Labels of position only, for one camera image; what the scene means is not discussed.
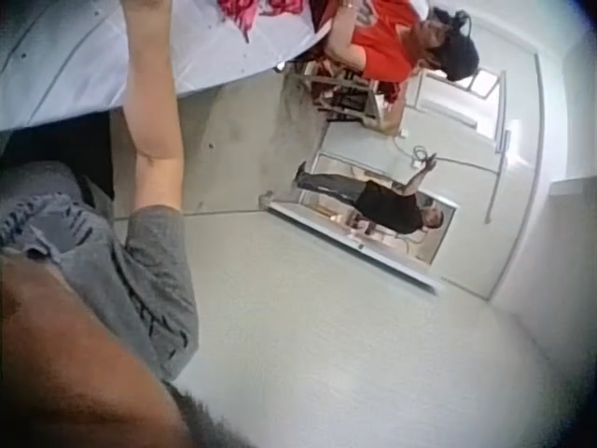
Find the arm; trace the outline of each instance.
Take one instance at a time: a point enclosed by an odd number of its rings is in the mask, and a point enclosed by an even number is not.
[[[340,0],[325,48],[329,58],[358,72],[365,70],[366,63],[365,50],[352,43],[356,16],[361,3],[362,0]]]
[[[400,84],[398,98],[382,112],[382,122],[375,119],[363,119],[363,126],[385,135],[396,135],[400,129],[404,107],[406,105],[407,83]]]
[[[397,189],[396,193],[398,193],[400,196],[411,196],[419,191],[419,187],[423,183],[423,180],[427,174],[433,171],[433,169],[436,167],[436,156],[436,154],[429,156],[425,161],[423,169],[414,175],[403,189]]]
[[[172,0],[121,0],[129,43],[124,116],[137,150],[134,209],[180,210],[184,151],[170,57]]]

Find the skin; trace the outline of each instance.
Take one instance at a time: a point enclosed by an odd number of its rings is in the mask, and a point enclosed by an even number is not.
[[[170,58],[172,0],[122,0],[124,113],[137,149],[134,209],[179,210],[184,152]],[[2,256],[2,396],[61,446],[190,446],[163,384],[97,320],[60,273]]]
[[[12,413],[63,446],[190,446],[162,383],[58,271],[22,256],[1,263],[2,394]]]

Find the cable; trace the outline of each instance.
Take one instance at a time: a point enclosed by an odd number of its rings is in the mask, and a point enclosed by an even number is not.
[[[416,145],[412,149],[412,153],[409,154],[398,144],[397,137],[394,137],[392,139],[392,141],[394,142],[394,146],[396,147],[396,149],[398,149],[398,151],[400,151],[404,156],[408,157],[411,161],[425,161],[429,157],[429,151],[423,145]],[[450,159],[447,157],[436,157],[436,160],[437,161],[446,161],[447,163],[455,163],[457,165],[462,165],[462,166],[468,166],[469,168],[476,168],[478,170],[485,171],[485,172],[491,173],[493,175],[497,175],[497,171],[492,170],[491,168],[486,168],[484,166],[477,165],[475,163],[471,163],[469,161],[458,161],[456,159]]]

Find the gray floor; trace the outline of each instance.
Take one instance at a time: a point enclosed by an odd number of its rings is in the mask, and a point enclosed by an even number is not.
[[[186,214],[257,209],[260,194],[288,197],[301,161],[319,147],[326,121],[293,79],[273,71],[180,102],[186,151]],[[134,154],[113,114],[116,216],[131,210]]]

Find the black hair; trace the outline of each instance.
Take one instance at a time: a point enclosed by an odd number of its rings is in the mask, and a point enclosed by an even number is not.
[[[433,226],[426,225],[425,227],[429,229],[439,229],[441,226],[444,225],[444,212],[443,210],[439,210],[439,218],[437,219],[437,224]]]
[[[170,383],[164,382],[164,385],[187,424],[196,448],[254,448],[223,422],[215,422],[199,400],[181,392]]]
[[[434,49],[428,49],[437,60],[434,68],[443,71],[446,79],[451,82],[475,75],[479,69],[479,53],[470,37],[472,29],[470,16],[462,10],[456,11],[452,16],[439,7],[434,7],[431,15],[450,26],[444,43]],[[466,24],[469,24],[469,29],[468,34],[464,35],[461,29]]]

